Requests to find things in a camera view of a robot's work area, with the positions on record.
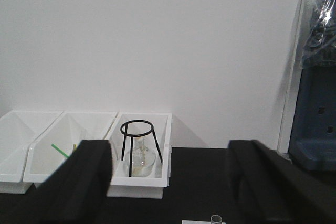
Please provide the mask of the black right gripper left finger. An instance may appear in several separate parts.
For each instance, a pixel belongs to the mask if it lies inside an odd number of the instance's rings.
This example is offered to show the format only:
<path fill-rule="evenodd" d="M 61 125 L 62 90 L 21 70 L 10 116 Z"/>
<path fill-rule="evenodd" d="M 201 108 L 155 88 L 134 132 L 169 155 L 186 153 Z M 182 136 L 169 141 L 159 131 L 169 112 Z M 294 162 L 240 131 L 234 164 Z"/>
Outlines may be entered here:
<path fill-rule="evenodd" d="M 106 140 L 83 140 L 34 192 L 24 223 L 93 223 L 112 177 Z"/>

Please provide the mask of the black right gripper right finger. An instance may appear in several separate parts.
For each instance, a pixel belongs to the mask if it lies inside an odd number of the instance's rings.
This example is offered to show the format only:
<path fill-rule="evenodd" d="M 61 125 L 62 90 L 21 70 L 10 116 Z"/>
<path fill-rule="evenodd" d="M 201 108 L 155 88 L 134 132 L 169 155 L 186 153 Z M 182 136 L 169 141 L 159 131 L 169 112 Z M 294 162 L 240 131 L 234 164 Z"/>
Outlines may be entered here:
<path fill-rule="evenodd" d="M 335 188 L 257 140 L 233 140 L 226 178 L 248 223 L 335 223 Z"/>

